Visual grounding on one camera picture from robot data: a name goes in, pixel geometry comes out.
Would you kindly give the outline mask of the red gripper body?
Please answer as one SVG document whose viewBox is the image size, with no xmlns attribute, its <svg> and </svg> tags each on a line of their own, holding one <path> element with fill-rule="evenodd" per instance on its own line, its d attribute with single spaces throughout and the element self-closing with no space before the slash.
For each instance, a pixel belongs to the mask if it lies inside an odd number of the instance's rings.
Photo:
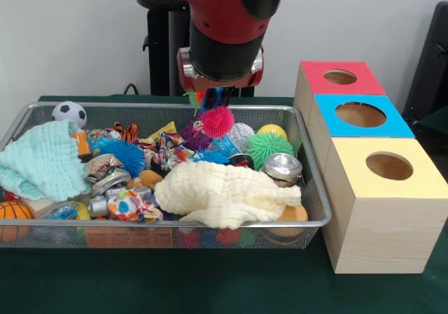
<svg viewBox="0 0 448 314">
<path fill-rule="evenodd" d="M 260 48 L 253 65 L 244 77 L 236 80 L 214 80 L 201 74 L 191 62 L 190 48 L 179 48 L 176 62 L 181 87 L 184 90 L 207 90 L 215 87 L 253 87 L 258 85 L 263 76 L 264 51 Z"/>
</svg>

